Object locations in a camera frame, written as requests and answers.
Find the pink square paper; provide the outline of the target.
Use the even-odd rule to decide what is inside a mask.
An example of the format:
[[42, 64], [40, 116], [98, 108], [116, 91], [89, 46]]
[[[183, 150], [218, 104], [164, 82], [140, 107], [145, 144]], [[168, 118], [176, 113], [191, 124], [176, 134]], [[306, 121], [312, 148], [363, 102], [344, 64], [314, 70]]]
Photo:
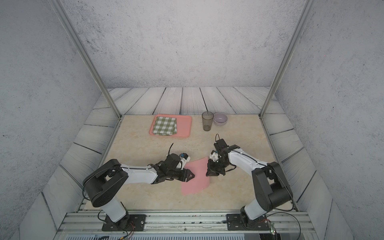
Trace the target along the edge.
[[184, 196], [199, 193], [210, 185], [210, 178], [206, 176], [208, 160], [209, 159], [205, 157], [186, 164], [186, 168], [190, 170], [195, 177], [188, 182], [182, 182], [181, 191]]

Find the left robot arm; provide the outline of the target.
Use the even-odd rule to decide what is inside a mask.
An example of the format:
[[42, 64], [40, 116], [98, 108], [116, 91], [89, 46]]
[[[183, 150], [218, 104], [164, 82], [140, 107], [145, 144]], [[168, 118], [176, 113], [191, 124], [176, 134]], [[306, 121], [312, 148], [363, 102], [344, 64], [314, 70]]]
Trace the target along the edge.
[[83, 188], [95, 208], [103, 210], [113, 223], [128, 217], [128, 212], [116, 197], [123, 185], [159, 184], [178, 180], [188, 182], [195, 175], [185, 168], [190, 157], [187, 154], [168, 154], [164, 161], [136, 167], [111, 159], [83, 180]]

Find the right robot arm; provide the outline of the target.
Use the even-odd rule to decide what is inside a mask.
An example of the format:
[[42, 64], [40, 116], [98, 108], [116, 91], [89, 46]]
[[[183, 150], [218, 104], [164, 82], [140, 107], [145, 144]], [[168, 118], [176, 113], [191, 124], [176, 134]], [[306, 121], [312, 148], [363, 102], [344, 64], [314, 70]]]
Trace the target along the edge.
[[224, 139], [215, 141], [214, 147], [208, 160], [207, 177], [224, 176], [228, 166], [239, 168], [252, 177], [255, 199], [241, 208], [240, 219], [244, 226], [250, 228], [263, 221], [270, 211], [293, 200], [292, 190], [278, 163], [260, 161], [237, 145], [227, 145]]

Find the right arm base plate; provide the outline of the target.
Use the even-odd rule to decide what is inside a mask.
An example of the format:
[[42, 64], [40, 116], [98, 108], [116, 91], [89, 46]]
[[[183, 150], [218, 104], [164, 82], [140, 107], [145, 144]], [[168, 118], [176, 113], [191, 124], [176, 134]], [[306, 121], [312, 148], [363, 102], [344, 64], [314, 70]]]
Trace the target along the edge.
[[244, 213], [227, 214], [226, 223], [229, 231], [268, 231], [271, 229], [265, 215], [250, 220]]

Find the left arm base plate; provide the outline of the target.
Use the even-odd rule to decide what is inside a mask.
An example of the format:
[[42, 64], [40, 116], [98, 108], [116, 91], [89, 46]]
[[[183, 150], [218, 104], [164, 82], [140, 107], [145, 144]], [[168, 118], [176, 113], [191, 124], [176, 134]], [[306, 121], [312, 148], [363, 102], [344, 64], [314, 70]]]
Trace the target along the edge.
[[103, 232], [142, 232], [146, 223], [146, 215], [128, 215], [114, 223], [109, 216], [106, 216], [102, 226]]

